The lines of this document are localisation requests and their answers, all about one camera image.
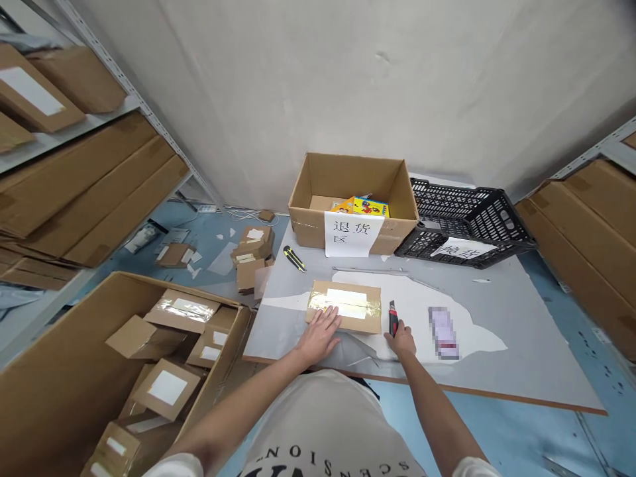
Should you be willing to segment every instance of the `floor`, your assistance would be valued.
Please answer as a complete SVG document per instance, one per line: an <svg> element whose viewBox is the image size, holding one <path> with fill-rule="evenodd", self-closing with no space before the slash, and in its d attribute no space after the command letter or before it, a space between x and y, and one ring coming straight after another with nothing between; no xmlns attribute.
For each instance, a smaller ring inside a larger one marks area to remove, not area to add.
<svg viewBox="0 0 636 477"><path fill-rule="evenodd" d="M206 270L228 241L237 243L247 225L257 225L251 219L231 221L221 214L199 214L182 203L169 202L152 217L165 227L190 229L185 241L196 246L203 258L196 264L202 270L195 279L187 270L167 270L154 265L153 254L159 240L138 254L120 250L102 265L81 295L89 292L113 270L125 270L195 286L219 295L237 298L236 271L221 276ZM288 218L280 217L274 227L274 250L280 246ZM230 237L231 229L237 235ZM519 257L535 287L544 299L556 324L572 352L581 364L609 417L581 415L573 411L553 409L512 401L503 401L467 394L447 393L466 424L481 444L491 463L502 475L552 476L543 466L543 455L552 457L581 477L608 475L603 465L636 476L636 390L610 347L596 337L589 319L576 302L563 293L538 254ZM245 297L239 301L252 305ZM430 448L415 415L409 388L400 384L369 381L380 395L388 422L404 437L413 455L429 473L438 476ZM251 435L227 463L221 475L239 474Z"/></svg>

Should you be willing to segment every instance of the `gray table top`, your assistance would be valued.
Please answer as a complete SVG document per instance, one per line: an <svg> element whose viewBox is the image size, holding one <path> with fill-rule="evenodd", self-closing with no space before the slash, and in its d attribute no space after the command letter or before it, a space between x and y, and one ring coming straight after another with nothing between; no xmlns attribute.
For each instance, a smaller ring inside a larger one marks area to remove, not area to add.
<svg viewBox="0 0 636 477"><path fill-rule="evenodd" d="M307 266L302 274L282 253L289 245ZM431 364L426 368L444 388L603 413L604 408L572 355L568 343L537 293L530 277L516 257L486 270L454 266L426 260L406 260L379 255L368 258L327 258L325 251L298 245L288 226L276 264L264 294L268 298L300 295L311 290L314 280L331 280L332 267L409 272L433 288L451 296L469 310L473 323L497 334L507 349L475 352L453 365ZM490 283L473 282L490 280ZM306 328L305 311L261 304L244 359L268 362L290 351ZM405 382L399 362L357 360L367 354L355 340L340 333L343 340L321 366L336 368L345 374L371 379Z"/></svg>

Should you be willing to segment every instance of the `black plastic crate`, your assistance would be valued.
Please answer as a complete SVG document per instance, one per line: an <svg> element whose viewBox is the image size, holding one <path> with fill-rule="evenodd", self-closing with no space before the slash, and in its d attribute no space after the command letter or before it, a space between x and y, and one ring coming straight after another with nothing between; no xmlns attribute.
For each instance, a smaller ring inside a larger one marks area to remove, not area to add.
<svg viewBox="0 0 636 477"><path fill-rule="evenodd" d="M484 269L537 248L537 241L502 189L463 189L412 178L411 186L419 222L399 246L396 256ZM449 237L475 240L497 248L473 258L431 256Z"/></svg>

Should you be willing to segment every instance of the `white t-shirt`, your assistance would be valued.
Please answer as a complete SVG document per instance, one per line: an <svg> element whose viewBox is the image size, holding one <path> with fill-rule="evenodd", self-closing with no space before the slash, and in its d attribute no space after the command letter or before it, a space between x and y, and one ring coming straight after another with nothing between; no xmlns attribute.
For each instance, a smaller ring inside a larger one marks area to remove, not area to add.
<svg viewBox="0 0 636 477"><path fill-rule="evenodd" d="M262 420L240 477L423 477L370 390L334 370L298 376ZM204 477L191 454L168 457L144 477ZM467 457L453 477L500 477Z"/></svg>

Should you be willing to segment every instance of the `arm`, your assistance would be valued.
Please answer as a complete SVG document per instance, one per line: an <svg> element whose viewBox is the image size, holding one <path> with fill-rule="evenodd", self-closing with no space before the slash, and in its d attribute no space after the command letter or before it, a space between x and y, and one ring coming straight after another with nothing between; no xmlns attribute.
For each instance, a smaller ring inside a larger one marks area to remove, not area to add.
<svg viewBox="0 0 636 477"><path fill-rule="evenodd" d="M396 337L384 335L404 367L419 422L443 477L451 477L464 457L488 461L442 389L415 357L411 328L399 320Z"/></svg>
<svg viewBox="0 0 636 477"><path fill-rule="evenodd" d="M218 470L296 376L326 358L340 342L340 338L332 337L341 322L338 307L316 312L293 350L215 405L164 458L186 452L199 459L205 475L213 468Z"/></svg>

